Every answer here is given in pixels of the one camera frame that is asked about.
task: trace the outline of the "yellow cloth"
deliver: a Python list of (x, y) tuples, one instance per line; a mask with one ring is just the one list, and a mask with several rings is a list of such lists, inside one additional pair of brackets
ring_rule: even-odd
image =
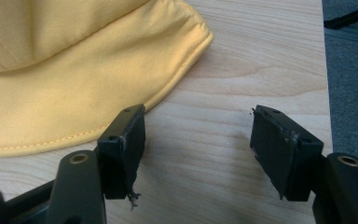
[(150, 109), (211, 44), (173, 0), (0, 1), (0, 157), (100, 136), (118, 112)]

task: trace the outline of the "wooden table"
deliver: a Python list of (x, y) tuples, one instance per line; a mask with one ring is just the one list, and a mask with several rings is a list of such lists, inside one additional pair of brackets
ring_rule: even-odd
[[(256, 105), (275, 107), (331, 152), (321, 0), (189, 0), (215, 34), (204, 56), (145, 117), (139, 207), (106, 203), (109, 223), (314, 223), (311, 202), (279, 200), (249, 147)], [(0, 159), (6, 200), (56, 175), (95, 142)]]

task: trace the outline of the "gray carpet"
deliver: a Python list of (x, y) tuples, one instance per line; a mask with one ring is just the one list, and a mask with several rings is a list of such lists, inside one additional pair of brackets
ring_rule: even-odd
[[(358, 9), (358, 1), (323, 4), (325, 21)], [(358, 31), (358, 23), (349, 28)], [(325, 32), (325, 46), (333, 149), (358, 157), (358, 40)]]

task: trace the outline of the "carpeted floor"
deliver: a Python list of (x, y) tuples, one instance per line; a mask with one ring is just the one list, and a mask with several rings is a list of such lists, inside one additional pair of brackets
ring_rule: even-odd
[[(323, 4), (325, 21), (358, 9), (358, 1)], [(358, 31), (358, 23), (349, 28)], [(325, 31), (333, 149), (358, 157), (358, 39), (331, 34)]]

